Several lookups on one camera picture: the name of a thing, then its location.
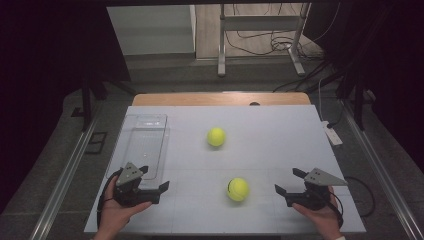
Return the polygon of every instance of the tennis ball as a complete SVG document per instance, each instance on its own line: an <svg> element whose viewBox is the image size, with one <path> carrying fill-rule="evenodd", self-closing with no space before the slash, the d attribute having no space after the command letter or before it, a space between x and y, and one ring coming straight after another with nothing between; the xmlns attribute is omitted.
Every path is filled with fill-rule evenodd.
<svg viewBox="0 0 424 240"><path fill-rule="evenodd" d="M221 146L225 141L225 131L214 127L208 132L208 143L214 147Z"/></svg>
<svg viewBox="0 0 424 240"><path fill-rule="evenodd" d="M243 201L249 192L249 184L243 178L233 178L228 183L227 195L236 202Z"/></svg>

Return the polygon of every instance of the black curtain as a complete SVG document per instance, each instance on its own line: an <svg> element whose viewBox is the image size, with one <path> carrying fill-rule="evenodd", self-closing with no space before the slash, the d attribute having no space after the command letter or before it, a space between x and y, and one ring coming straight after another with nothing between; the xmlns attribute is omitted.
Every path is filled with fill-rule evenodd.
<svg viewBox="0 0 424 240"><path fill-rule="evenodd" d="M373 110L424 172L424 4L398 1L367 54Z"/></svg>
<svg viewBox="0 0 424 240"><path fill-rule="evenodd" d="M130 78L105 7L2 0L0 24L3 211L55 129L64 97L83 78L103 90L105 76Z"/></svg>

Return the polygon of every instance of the cable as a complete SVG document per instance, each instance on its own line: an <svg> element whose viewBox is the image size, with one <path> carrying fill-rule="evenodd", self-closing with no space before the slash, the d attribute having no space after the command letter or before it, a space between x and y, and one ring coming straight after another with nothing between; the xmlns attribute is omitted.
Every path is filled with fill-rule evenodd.
<svg viewBox="0 0 424 240"><path fill-rule="evenodd" d="M344 108L344 105L342 105L342 110L340 110L339 118L337 119L337 121L327 124L327 128L333 128L335 125L337 125L340 122L343 116L343 108Z"/></svg>
<svg viewBox="0 0 424 240"><path fill-rule="evenodd" d="M286 32L291 32L291 31L277 31L275 33L286 33ZM260 36L269 35L269 34L273 34L273 32L259 33L259 34L250 35L250 36L241 36L240 34L238 34L238 36L241 37L241 38L253 38L253 37L260 37Z"/></svg>
<svg viewBox="0 0 424 240"><path fill-rule="evenodd" d="M288 86L288 85L291 85L291 84L294 84L294 83L297 83L299 81L301 81L301 80L296 80L296 81L292 81L292 82L289 82L289 83L285 83L283 85L280 85L277 88L275 88L272 92L275 93L278 89L283 88L283 87Z"/></svg>
<svg viewBox="0 0 424 240"><path fill-rule="evenodd" d="M322 38L325 34L327 34L327 32L331 29L331 27L333 26L333 24L334 24L334 22L335 22L335 20L336 20L336 18L337 18L337 15L338 15L338 13L339 13L339 9L340 9L340 2L339 2L339 4L337 5L336 13L334 14L333 20L331 21L331 23L330 23L330 25L328 26L327 30L325 30L325 32L324 32L323 34L321 34L321 36L319 36L319 37L315 38L314 40L311 40L310 42L306 43L305 45L311 44L312 42L315 42L316 40L318 40L318 39Z"/></svg>
<svg viewBox="0 0 424 240"><path fill-rule="evenodd" d="M268 55L268 54L270 54L270 53L274 52L274 50L271 50L271 51L266 52L266 53L254 53L254 52L251 52L251 51L249 51L249 50L247 50L247 49L240 48L240 47L236 47L236 46L234 46L233 44L231 44L230 39L228 39L227 31L225 31L225 37L227 38L228 44L230 44L230 46L231 46L231 47L236 48L236 49L241 50L241 51L248 52L248 53L250 53L250 54L263 56L263 55Z"/></svg>
<svg viewBox="0 0 424 240"><path fill-rule="evenodd" d="M344 178L345 178L346 180L347 180L347 179L351 179L351 180L355 180L355 181L357 181L357 182L358 182L358 183L360 183L362 186L364 186L364 187L365 187L365 189L369 192L369 194L370 194L370 196L371 196L371 200L372 200L371 209L370 209L367 213L365 213L365 214L361 214L361 215L359 215L359 216L360 216L360 217L369 217L369 216L371 216L371 215L374 213L374 211L375 211L375 205L376 205L376 203L375 203L375 197L374 197L374 194L372 193L372 191L371 191L370 187L368 187L368 185L367 185L366 183L364 183L363 181L359 180L358 178L351 177L351 176L345 176Z"/></svg>
<svg viewBox="0 0 424 240"><path fill-rule="evenodd" d="M109 201L109 200L112 200L113 199L113 197L112 197L112 198L109 198L109 199L106 199L105 200L105 195L106 195L107 187L109 186L110 182L112 181L112 178L114 178L115 176L119 176L121 173L122 173L122 168L120 170L114 172L109 177L109 179L106 181L105 185L103 186L102 194L100 195L99 200L97 202L97 228L100 227L100 222L102 220L102 210L103 210L104 203L106 201Z"/></svg>
<svg viewBox="0 0 424 240"><path fill-rule="evenodd" d="M321 122L322 122L323 117L322 117L322 111L321 111L321 81L322 81L322 78L319 80L319 83L318 83L318 106L319 106L319 117L321 118Z"/></svg>
<svg viewBox="0 0 424 240"><path fill-rule="evenodd" d="M340 201L340 199L334 193L328 191L328 193L333 195L337 199L337 201L339 202L340 208L342 210L341 212L339 211L339 209L336 206L334 206L333 203L331 203L331 201L328 201L327 199L324 198L324 196L321 196L320 194L318 194L314 190L307 189L307 192L312 193L315 197L318 197L321 201L323 201L336 214L337 221L338 221L338 224L339 224L339 228L341 228L343 226L343 223L344 223L344 220L343 220L344 209L343 209L343 204Z"/></svg>
<svg viewBox="0 0 424 240"><path fill-rule="evenodd" d="M271 35L271 49L274 51L284 51L290 48L292 42L288 42L288 41L277 41L278 39L288 39L288 40L293 40L293 38L289 38L289 37L274 37L272 38Z"/></svg>
<svg viewBox="0 0 424 240"><path fill-rule="evenodd" d="M268 10L266 10L266 12L264 13L264 15L266 15L269 12L270 8L271 8L271 3L268 3Z"/></svg>
<svg viewBox="0 0 424 240"><path fill-rule="evenodd" d="M297 14L297 12L294 10L294 8L293 8L293 5L291 4L291 3L289 3L290 4L290 7L291 7L291 9L293 10L293 13L294 14Z"/></svg>
<svg viewBox="0 0 424 240"><path fill-rule="evenodd" d="M285 83L285 84L283 84L283 85L280 85L280 86L278 86L277 88L275 88L272 92L274 93L274 92L276 92L278 89L280 89L280 88L282 88L282 87L285 87L285 86L288 86L288 85L291 85L291 84L294 84L294 83L298 83L297 84L297 86L293 89L293 90L295 90L295 92L297 92L297 89L299 88L299 86L303 83L303 82L305 82L306 80L308 80L309 78L311 78L311 77L313 77L313 76L315 76L316 74L318 74L320 71L322 71L324 68L323 68L323 65L324 65L324 67L325 67L325 61L323 61L323 62L321 62L314 70L312 70L306 77L304 77L304 78L302 78L302 79L300 79L300 80L296 80L296 81L293 81L293 82L289 82L289 83Z"/></svg>
<svg viewBox="0 0 424 240"><path fill-rule="evenodd" d="M363 33L363 31L365 31L367 28L369 28L369 26L371 25L371 22L372 21L366 22L366 24L364 24L364 26L362 26L361 29L356 31L355 34L349 39L349 42L346 45L344 45L344 47L343 47L344 48L343 53L339 54L338 56L335 57L337 62L343 63L344 61L348 60L347 58L350 57L350 55L352 54L352 50L353 50L352 46L354 46L355 43L360 40L359 38L361 37L361 34ZM346 78L346 74L350 73L348 71L350 70L351 66L355 63L355 61L356 61L356 59L348 60L348 63L345 66L343 66L337 72L333 73L333 75L330 75L330 76L326 77L325 79L323 79L322 86L325 86L325 85L339 79L340 77ZM303 92L306 93L306 94L312 93L313 91L318 89L317 85L318 84L310 86L306 90L304 90Z"/></svg>

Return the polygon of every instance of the human hand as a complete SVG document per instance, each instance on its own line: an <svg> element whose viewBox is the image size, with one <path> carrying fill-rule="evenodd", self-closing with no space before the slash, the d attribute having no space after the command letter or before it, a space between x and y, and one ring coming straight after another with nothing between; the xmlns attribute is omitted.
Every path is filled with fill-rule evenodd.
<svg viewBox="0 0 424 240"><path fill-rule="evenodd" d="M110 181L105 191L105 202L102 209L102 218L99 230L94 236L94 240L113 239L116 234L129 222L131 216L144 211L152 205L151 202L140 203L134 207L122 207L113 199L113 188L115 187L118 176Z"/></svg>
<svg viewBox="0 0 424 240"><path fill-rule="evenodd" d="M334 193L333 187L329 186L328 190ZM330 196L330 202L337 208L337 202L334 195L330 194ZM325 240L334 240L343 236L339 230L337 214L328 206L317 211L310 210L297 203L293 203L292 207L309 218Z"/></svg>

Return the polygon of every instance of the floor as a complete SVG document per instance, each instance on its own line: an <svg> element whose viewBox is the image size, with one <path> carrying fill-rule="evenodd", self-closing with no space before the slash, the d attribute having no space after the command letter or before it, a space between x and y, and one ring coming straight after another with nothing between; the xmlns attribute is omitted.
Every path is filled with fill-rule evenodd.
<svg viewBox="0 0 424 240"><path fill-rule="evenodd" d="M137 62L150 62L154 68L134 67ZM214 61L188 59L146 60L142 57L128 60L132 82L124 83L139 92L220 92L220 91L265 91L271 92L283 83L297 78L288 59L245 59L228 63L228 75L219 78L216 75ZM318 63L305 62L307 71ZM264 73L271 73L264 78ZM342 111L340 102L334 97L337 82L310 94L309 97L324 119L337 121ZM98 144L88 144L82 156L66 196L60 205L56 218L48 231L47 239L88 239L83 232L88 214L95 204L95 196L100 187L100 180L106 171L119 127L127 106L131 104L132 95L121 88L105 83L108 98L97 102L101 105L99 120L95 133L107 132L104 146L98 154L88 153L100 149ZM31 236L45 203L52 193L57 179L61 175L69 157L81 136L82 119L71 117L76 107L81 107L81 93L70 94L64 101L64 112L40 155L36 165L22 184L19 191L0 218L0 236L2 239L28 239ZM364 123L366 132L373 142L375 150L384 161L390 176L394 179L409 208L418 223L424 222L424 177L412 160L396 143L387 130L382 127L370 106L364 106ZM366 182L376 198L374 212L364 217L366 234L350 234L349 239L409 239L396 212L388 201L381 184L367 160L366 155L352 133L347 115L343 114L334 129L343 140L343 145L334 147L334 153L345 176L352 176ZM352 195L360 214L371 210L369 193L352 180ZM160 237L155 239L194 239L195 237ZM117 239L140 239L139 236L120 235ZM210 237L206 239L227 239ZM255 239L280 239L279 236L262 236ZM319 239L312 234L308 236L283 236L282 239Z"/></svg>

